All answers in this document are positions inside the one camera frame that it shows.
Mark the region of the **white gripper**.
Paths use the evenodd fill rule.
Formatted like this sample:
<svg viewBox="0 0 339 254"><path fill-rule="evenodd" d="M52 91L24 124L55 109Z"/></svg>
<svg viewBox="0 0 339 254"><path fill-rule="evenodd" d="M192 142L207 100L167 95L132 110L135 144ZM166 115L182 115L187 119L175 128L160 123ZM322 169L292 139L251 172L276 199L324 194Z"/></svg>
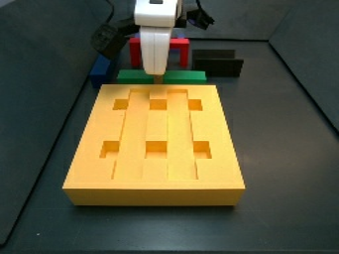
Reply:
<svg viewBox="0 0 339 254"><path fill-rule="evenodd" d="M136 0L134 20L139 26L143 68L163 75L167 68L171 34L182 15L182 0Z"/></svg>

